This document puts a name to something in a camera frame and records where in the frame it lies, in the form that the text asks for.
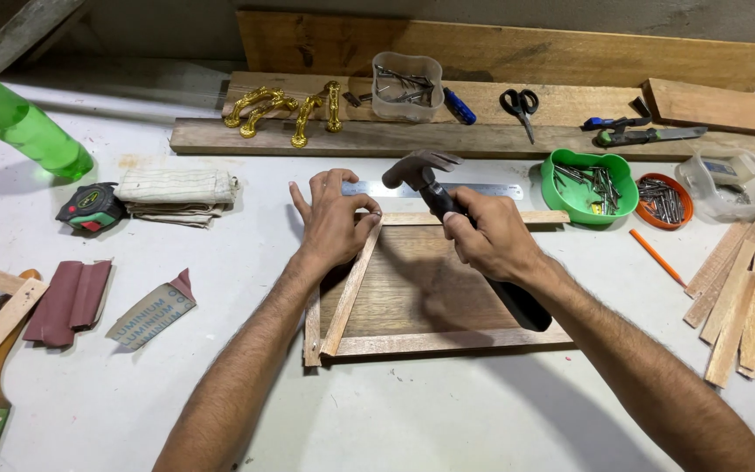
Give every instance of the scissors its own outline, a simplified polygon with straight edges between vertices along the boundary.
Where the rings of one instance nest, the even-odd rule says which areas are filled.
[[[509,103],[509,100],[506,100],[506,97],[511,98],[511,103]],[[500,106],[510,115],[520,118],[520,121],[523,122],[523,127],[526,128],[526,134],[530,135],[530,143],[532,144],[534,144],[534,133],[532,132],[530,116],[532,113],[538,111],[538,105],[540,105],[538,96],[528,88],[519,93],[510,88],[500,95]]]

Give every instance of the gold cabinet handle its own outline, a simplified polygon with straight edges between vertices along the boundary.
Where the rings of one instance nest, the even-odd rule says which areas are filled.
[[[305,136],[305,125],[308,123],[308,117],[314,107],[322,106],[322,98],[318,95],[311,95],[305,99],[299,108],[299,116],[296,118],[296,132],[290,138],[290,144],[295,148],[303,148],[308,144],[308,138]]]
[[[228,128],[237,128],[241,125],[241,110],[245,109],[246,107],[258,103],[265,98],[281,98],[284,97],[284,90],[275,87],[275,88],[267,88],[267,87],[259,87],[253,91],[250,91],[243,97],[241,97],[240,100],[235,102],[235,108],[232,109],[232,112],[229,113],[224,119],[223,123]]]
[[[328,123],[326,131],[329,133],[339,133],[342,130],[340,122],[340,82],[332,80],[326,83],[325,90],[328,91]]]
[[[273,98],[269,102],[264,103],[263,105],[255,108],[252,112],[249,113],[249,119],[247,119],[246,123],[241,126],[241,136],[243,136],[244,138],[251,138],[252,136],[255,136],[255,123],[257,123],[257,121],[261,119],[262,116],[272,112],[276,108],[287,108],[292,112],[298,107],[299,100],[296,100],[295,98],[284,96]]]

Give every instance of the hammer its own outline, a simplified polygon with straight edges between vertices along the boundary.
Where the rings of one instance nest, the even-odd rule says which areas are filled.
[[[398,188],[406,182],[421,194],[439,221],[443,221],[446,212],[457,212],[466,215],[475,229],[477,222],[468,215],[467,208],[450,198],[445,188],[435,181],[433,173],[433,169],[452,172],[454,165],[458,166],[462,162],[463,158],[446,152],[418,149],[404,156],[383,174],[383,185],[386,188]],[[532,331],[546,331],[550,327],[552,316],[523,288],[509,282],[493,281],[488,277],[485,280],[520,327]]]

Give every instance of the green bowl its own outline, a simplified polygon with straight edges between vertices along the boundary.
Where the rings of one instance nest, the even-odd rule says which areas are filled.
[[[591,203],[602,198],[588,190],[587,185],[581,185],[567,177],[563,177],[566,187],[560,186],[561,193],[559,193],[552,178],[554,164],[607,167],[614,187],[622,194],[616,201],[619,205],[616,214],[594,214],[590,210]],[[597,156],[595,154],[578,154],[569,149],[556,149],[540,166],[540,173],[544,177],[541,192],[544,194],[546,204],[550,209],[564,210],[569,213],[570,220],[573,222],[608,224],[634,211],[639,202],[639,192],[637,191],[637,184],[631,177],[631,167],[622,157],[615,154]]]

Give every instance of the tape measure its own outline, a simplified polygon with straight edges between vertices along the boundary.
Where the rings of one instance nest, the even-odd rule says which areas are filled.
[[[465,186],[471,190],[478,191],[482,195],[494,197],[508,197],[512,200],[523,199],[523,189],[517,184],[448,184],[439,182],[446,190]],[[356,193],[365,193],[369,197],[400,197],[400,198],[421,198],[421,195],[414,191],[407,184],[398,188],[386,188],[383,182],[376,181],[359,181],[351,184],[342,182],[342,194],[354,195]]]
[[[74,229],[98,231],[124,216],[124,204],[113,195],[116,182],[102,182],[79,187],[75,195],[57,213],[62,221]]]

